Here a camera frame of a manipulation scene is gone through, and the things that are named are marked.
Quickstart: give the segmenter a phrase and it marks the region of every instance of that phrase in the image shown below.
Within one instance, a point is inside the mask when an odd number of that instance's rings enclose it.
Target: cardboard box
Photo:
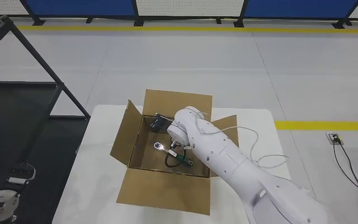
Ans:
[[[168,148],[169,134],[150,132],[149,125],[155,113],[173,118],[187,106],[208,113],[211,119],[212,96],[147,90],[143,114],[129,100],[110,155],[128,167],[117,198],[117,203],[210,214],[210,178],[216,176],[191,151],[187,157],[192,167],[180,165],[168,168],[166,153],[154,149],[154,142]],[[219,129],[236,126],[236,115],[213,122]],[[237,129],[225,134],[238,145]]]

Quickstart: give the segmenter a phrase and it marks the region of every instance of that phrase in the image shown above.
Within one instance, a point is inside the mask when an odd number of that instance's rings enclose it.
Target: gray floor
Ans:
[[[72,22],[80,23],[84,25],[83,20]],[[67,25],[69,21],[46,24]],[[106,24],[128,25],[95,22]],[[247,26],[268,25],[252,21]],[[282,26],[331,28],[328,23],[270,24]],[[128,99],[142,105],[145,89],[153,88],[211,94],[217,108],[269,109],[275,120],[358,120],[358,34],[23,33],[90,113],[96,105],[124,105]],[[0,81],[51,81],[14,36],[7,35],[0,42],[0,52]],[[61,96],[53,114],[80,112]],[[341,214],[348,223],[356,223],[357,188],[340,172],[324,133],[279,131],[284,153],[290,156],[290,173],[295,182],[334,213]],[[357,132],[339,134],[357,168]],[[338,152],[338,159],[348,170],[343,153]]]

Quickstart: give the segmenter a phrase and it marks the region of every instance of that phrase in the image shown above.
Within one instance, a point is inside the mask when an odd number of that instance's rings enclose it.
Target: black power cord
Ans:
[[[164,163],[165,163],[166,166],[169,167],[169,168],[177,167],[177,166],[179,166],[180,164],[182,164],[182,162],[184,161],[184,159],[183,159],[183,160],[179,161],[179,162],[178,162],[177,164],[175,164],[175,165],[169,165],[169,164],[168,164],[168,158],[169,158],[169,156],[170,156],[170,154],[169,154],[169,152],[168,152],[167,155],[166,155],[166,159],[164,160]],[[185,156],[186,156],[186,150],[184,150],[183,158],[185,158]]]
[[[356,175],[355,175],[355,173],[354,173],[354,171],[353,171],[353,167],[352,167],[351,160],[349,159],[349,156],[347,155],[346,150],[344,149],[340,138],[339,138],[336,134],[334,134],[332,137],[333,137],[333,153],[335,154],[335,158],[336,158],[336,162],[337,162],[338,166],[340,167],[340,169],[341,169],[341,171],[343,172],[343,174],[349,179],[349,181],[352,182],[352,184],[358,188],[358,184],[354,183],[353,180],[348,177],[348,175],[343,171],[343,169],[342,169],[340,163],[338,162],[338,159],[337,159],[337,156],[336,156],[336,148],[335,148],[335,143],[336,143],[336,142],[338,142],[338,144],[340,144],[340,146],[342,147],[343,152],[345,153],[345,155],[346,155],[346,157],[347,157],[347,159],[348,159],[350,170],[351,170],[351,172],[352,172],[352,174],[353,174],[355,180],[356,180],[357,183],[358,183],[358,179],[357,179],[357,177],[356,177]]]

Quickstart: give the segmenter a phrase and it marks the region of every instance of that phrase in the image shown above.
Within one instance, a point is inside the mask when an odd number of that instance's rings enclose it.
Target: floor outlet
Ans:
[[[338,133],[329,133],[329,132],[326,132],[326,136],[327,136],[327,138],[328,138],[328,141],[329,141],[329,143],[330,144],[332,144],[333,145],[333,139],[334,139],[334,135],[338,135],[338,138],[341,140],[341,144],[342,145],[344,145],[344,143],[343,143],[343,139],[342,139],[342,137],[338,134]]]

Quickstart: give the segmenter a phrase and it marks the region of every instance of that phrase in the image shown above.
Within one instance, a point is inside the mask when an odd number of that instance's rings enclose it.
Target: yellow stripe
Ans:
[[[277,130],[358,130],[358,122],[275,121]]]
[[[18,26],[21,30],[43,31],[216,31],[216,32],[288,32],[358,34],[355,29],[291,29],[291,28],[235,28],[235,27],[184,27],[184,26]]]

